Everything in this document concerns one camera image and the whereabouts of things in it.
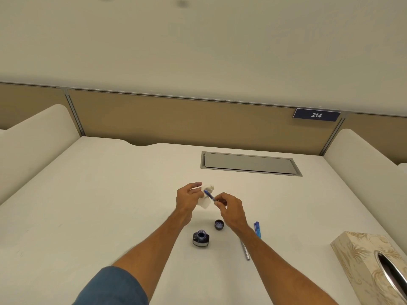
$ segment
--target hand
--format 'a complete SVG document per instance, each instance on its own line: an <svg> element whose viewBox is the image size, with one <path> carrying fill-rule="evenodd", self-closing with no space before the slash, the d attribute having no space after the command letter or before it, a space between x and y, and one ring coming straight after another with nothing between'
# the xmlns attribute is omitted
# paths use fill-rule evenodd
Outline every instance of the hand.
<svg viewBox="0 0 407 305"><path fill-rule="evenodd" d="M192 211L195 209L199 198L204 197L201 188L201 182L189 183L177 190L177 206L175 212L181 215L182 224L187 225L192 218Z"/></svg>
<svg viewBox="0 0 407 305"><path fill-rule="evenodd" d="M215 200L215 205L221 210L221 216L233 232L239 235L239 233L249 228L242 200L227 193L217 195Z"/></svg>

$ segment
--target white wall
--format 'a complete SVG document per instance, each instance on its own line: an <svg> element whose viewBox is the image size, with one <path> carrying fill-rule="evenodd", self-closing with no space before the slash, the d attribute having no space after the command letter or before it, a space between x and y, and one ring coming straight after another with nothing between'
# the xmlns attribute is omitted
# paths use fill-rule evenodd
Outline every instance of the white wall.
<svg viewBox="0 0 407 305"><path fill-rule="evenodd" d="M1 0L0 81L407 115L407 0Z"/></svg>

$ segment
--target tissue box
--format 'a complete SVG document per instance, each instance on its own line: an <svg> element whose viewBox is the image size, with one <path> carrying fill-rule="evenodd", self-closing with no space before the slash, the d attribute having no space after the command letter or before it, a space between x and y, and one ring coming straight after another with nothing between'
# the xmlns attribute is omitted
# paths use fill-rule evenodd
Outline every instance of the tissue box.
<svg viewBox="0 0 407 305"><path fill-rule="evenodd" d="M407 265L386 237L343 232L331 246L362 305L407 304Z"/></svg>

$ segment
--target desk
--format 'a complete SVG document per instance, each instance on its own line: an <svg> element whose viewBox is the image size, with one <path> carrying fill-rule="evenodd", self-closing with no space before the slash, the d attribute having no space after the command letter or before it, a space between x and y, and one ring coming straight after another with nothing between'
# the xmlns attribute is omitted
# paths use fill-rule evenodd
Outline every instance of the desk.
<svg viewBox="0 0 407 305"><path fill-rule="evenodd" d="M201 151L290 157L303 177L200 169ZM339 304L359 305L330 242L344 230L391 238L323 157L93 137L81 137L0 206L3 302L73 302L100 268L156 229L176 190L194 181L239 197L267 244ZM237 236L214 229L219 218L214 205L196 208L152 305L271 304ZM192 244L198 229L210 234L207 248Z"/></svg>

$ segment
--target shirt sleeve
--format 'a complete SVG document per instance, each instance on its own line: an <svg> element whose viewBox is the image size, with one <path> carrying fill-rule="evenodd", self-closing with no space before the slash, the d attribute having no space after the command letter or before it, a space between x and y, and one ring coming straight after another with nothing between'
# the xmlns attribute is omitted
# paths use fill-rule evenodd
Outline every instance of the shirt sleeve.
<svg viewBox="0 0 407 305"><path fill-rule="evenodd" d="M101 269L79 293L73 305L148 305L137 279L116 266Z"/></svg>

